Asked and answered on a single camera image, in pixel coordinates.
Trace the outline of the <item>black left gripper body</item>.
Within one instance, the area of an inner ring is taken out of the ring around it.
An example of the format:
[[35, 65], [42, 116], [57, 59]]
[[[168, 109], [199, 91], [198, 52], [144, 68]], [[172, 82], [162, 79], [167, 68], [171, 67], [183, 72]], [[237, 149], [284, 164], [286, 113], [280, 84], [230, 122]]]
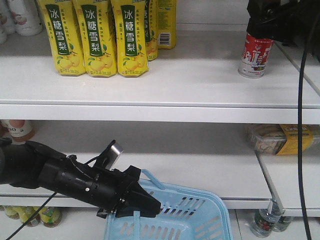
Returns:
[[104, 209], [117, 217], [141, 211], [138, 183], [141, 170], [129, 166], [125, 171], [90, 167], [74, 155], [49, 159], [38, 176], [41, 187]]

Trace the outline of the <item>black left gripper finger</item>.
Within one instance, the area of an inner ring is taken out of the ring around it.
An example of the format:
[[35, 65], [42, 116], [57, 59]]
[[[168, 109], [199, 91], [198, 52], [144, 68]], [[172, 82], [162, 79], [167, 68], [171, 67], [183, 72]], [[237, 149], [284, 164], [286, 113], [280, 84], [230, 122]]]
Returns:
[[155, 218], [160, 210], [161, 203], [146, 192], [138, 182], [135, 182], [120, 197], [115, 217], [131, 217], [134, 211], [138, 211], [141, 217]]

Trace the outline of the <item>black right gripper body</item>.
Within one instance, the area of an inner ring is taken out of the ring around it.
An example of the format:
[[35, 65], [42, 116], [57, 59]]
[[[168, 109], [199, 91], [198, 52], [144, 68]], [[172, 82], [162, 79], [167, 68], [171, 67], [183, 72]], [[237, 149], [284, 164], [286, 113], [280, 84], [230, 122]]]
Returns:
[[315, 25], [308, 53], [320, 59], [320, 14], [318, 0], [250, 0], [247, 32], [257, 39], [271, 39], [303, 48]]

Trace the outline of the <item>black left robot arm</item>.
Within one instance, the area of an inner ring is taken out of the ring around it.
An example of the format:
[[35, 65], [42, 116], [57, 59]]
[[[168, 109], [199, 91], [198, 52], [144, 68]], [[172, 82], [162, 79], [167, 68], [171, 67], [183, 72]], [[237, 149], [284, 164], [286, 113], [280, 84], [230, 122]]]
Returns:
[[98, 156], [80, 163], [76, 155], [65, 155], [47, 145], [27, 140], [13, 144], [0, 140], [0, 183], [17, 188], [39, 187], [99, 207], [117, 218], [133, 216], [154, 218], [161, 202], [139, 184], [141, 169], [129, 166], [125, 171], [112, 169], [122, 153], [113, 140]]

